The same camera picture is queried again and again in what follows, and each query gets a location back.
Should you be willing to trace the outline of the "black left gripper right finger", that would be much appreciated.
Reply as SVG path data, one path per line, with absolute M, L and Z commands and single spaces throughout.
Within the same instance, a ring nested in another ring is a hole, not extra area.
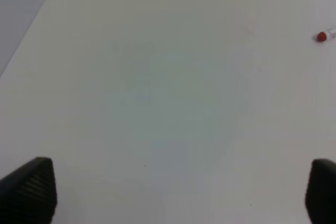
M 335 223 L 335 162 L 324 158 L 313 160 L 305 207 L 311 223 Z

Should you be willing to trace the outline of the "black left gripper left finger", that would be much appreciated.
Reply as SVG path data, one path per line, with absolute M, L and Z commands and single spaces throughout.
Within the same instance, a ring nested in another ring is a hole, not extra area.
M 36 157 L 1 179 L 1 223 L 51 223 L 56 207 L 51 158 Z

